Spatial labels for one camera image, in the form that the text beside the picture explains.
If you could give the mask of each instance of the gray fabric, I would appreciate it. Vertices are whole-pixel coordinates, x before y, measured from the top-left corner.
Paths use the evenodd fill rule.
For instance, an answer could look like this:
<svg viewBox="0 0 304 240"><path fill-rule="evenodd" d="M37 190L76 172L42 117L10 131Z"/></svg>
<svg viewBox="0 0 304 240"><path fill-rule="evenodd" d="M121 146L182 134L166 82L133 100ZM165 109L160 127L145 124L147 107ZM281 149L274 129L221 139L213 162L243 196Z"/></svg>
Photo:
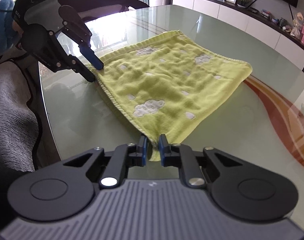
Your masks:
<svg viewBox="0 0 304 240"><path fill-rule="evenodd" d="M27 107L26 79L13 62L0 64L0 165L18 171L34 171L32 150L38 123Z"/></svg>

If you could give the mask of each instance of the gray ribbed surface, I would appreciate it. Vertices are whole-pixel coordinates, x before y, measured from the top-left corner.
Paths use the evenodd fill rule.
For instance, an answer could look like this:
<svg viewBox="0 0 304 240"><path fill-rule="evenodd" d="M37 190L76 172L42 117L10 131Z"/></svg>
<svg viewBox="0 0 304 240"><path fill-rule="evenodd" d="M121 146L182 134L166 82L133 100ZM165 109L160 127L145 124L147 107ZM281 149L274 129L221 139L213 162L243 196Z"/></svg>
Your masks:
<svg viewBox="0 0 304 240"><path fill-rule="evenodd" d="M267 225L234 220L203 191L177 179L152 182L126 180L117 189L101 191L75 217L52 224L16 219L1 235L8 240L297 240L304 234L288 219Z"/></svg>
<svg viewBox="0 0 304 240"><path fill-rule="evenodd" d="M0 64L0 168L34 171L32 149L38 124L26 105L30 98L20 69L12 62Z"/></svg>

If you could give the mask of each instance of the gray gripper base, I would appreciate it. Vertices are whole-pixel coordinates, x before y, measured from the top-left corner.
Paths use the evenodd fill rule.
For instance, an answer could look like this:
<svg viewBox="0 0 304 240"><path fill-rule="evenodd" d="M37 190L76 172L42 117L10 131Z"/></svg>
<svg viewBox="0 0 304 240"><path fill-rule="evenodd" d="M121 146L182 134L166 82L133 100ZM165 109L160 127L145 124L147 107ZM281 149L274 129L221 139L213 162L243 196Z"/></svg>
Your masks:
<svg viewBox="0 0 304 240"><path fill-rule="evenodd" d="M304 232L289 219L271 224L235 220L204 191L178 179L129 179L102 190L71 218L53 223L16 218L1 235L6 240L299 240Z"/></svg>

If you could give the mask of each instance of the cloud applique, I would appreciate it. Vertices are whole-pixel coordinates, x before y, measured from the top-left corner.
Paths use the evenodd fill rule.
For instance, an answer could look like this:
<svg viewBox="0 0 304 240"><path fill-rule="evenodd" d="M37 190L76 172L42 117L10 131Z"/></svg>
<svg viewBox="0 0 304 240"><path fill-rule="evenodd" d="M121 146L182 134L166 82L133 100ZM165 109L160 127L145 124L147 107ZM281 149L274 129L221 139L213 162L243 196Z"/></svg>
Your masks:
<svg viewBox="0 0 304 240"><path fill-rule="evenodd" d="M147 54L151 54L152 52L154 52L156 50L157 50L157 48L146 47L144 49L137 50L136 55L137 56L147 55Z"/></svg>
<svg viewBox="0 0 304 240"><path fill-rule="evenodd" d="M210 61L211 58L212 58L212 56L203 54L200 57L195 58L195 63L198 64L198 65L200 65L202 63L207 63L207 62Z"/></svg>
<svg viewBox="0 0 304 240"><path fill-rule="evenodd" d="M145 114L155 114L164 105L164 100L148 100L143 105L137 105L133 114L136 117L142 117Z"/></svg>

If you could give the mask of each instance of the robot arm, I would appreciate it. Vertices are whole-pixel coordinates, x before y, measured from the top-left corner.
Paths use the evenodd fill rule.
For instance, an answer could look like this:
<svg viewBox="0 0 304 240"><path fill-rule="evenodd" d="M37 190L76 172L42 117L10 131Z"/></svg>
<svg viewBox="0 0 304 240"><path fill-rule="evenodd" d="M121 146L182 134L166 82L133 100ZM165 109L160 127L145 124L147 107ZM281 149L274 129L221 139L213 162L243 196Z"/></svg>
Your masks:
<svg viewBox="0 0 304 240"><path fill-rule="evenodd" d="M79 45L80 52L96 69L103 69L103 62L90 48L92 33L71 6L60 6L57 0L16 0L12 17L23 30L18 47L53 72L72 69L89 82L95 80L77 57L65 53L56 38L60 32Z"/></svg>

